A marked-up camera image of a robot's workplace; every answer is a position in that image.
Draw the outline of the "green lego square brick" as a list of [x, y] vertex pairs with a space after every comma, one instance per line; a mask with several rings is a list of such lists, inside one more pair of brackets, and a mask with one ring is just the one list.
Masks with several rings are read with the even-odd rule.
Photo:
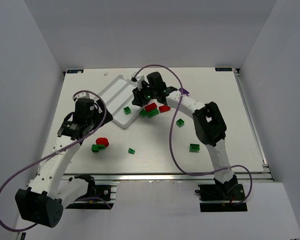
[[124, 108], [123, 108], [123, 111], [124, 111], [124, 113], [125, 113], [126, 115], [128, 115], [128, 114], [131, 113], [131, 109], [130, 109], [128, 106], [124, 107]]

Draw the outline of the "red rounded lego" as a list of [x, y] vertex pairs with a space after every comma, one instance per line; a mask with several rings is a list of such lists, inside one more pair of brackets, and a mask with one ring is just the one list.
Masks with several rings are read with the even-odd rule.
[[109, 140], [106, 137], [99, 137], [95, 140], [97, 145], [104, 145], [105, 148], [109, 146]]

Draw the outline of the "green L-shaped lego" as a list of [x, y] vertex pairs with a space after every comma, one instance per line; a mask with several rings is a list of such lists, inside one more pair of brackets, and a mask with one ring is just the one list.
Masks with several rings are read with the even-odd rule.
[[91, 145], [91, 151], [93, 153], [98, 153], [100, 150], [106, 149], [106, 146], [104, 144], [92, 144]]

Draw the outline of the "small green curved lego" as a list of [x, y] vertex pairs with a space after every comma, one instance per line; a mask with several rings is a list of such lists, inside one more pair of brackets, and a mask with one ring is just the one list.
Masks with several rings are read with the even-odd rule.
[[134, 154], [135, 154], [135, 150], [134, 150], [134, 149], [132, 149], [132, 148], [129, 148], [129, 149], [128, 149], [128, 153], [130, 153], [130, 154], [133, 154], [133, 155], [134, 155]]

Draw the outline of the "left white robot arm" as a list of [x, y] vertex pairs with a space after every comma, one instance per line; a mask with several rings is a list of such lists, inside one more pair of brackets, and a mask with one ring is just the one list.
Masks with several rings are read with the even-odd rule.
[[92, 132], [113, 120], [105, 103], [98, 99], [79, 98], [75, 109], [63, 120], [54, 148], [36, 177], [26, 189], [19, 189], [15, 201], [23, 220], [46, 227], [55, 227], [66, 207], [81, 198], [96, 194], [94, 178], [79, 174], [59, 189], [60, 181], [83, 140]]

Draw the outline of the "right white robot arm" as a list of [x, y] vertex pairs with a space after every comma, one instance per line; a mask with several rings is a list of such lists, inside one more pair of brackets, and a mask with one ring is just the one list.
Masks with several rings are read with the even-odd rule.
[[144, 107], [150, 100], [157, 100], [193, 120], [195, 134], [209, 153], [216, 188], [225, 199], [230, 197], [238, 179], [230, 166], [225, 141], [227, 126], [218, 105], [215, 102], [198, 102], [181, 89], [167, 86], [157, 71], [148, 74], [147, 80], [142, 74], [134, 74], [131, 80], [137, 83], [132, 91], [133, 105]]

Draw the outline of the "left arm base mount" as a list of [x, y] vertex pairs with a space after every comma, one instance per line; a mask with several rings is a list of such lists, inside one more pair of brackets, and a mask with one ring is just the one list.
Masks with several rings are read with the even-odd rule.
[[97, 183], [88, 174], [79, 174], [68, 179], [66, 198], [62, 201], [65, 209], [110, 210], [114, 206], [117, 187]]

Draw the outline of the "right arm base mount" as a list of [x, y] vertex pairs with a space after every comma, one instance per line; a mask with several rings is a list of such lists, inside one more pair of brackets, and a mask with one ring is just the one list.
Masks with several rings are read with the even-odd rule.
[[201, 184], [194, 191], [199, 197], [201, 213], [247, 212], [246, 197], [242, 184], [238, 184], [227, 196], [214, 184]]

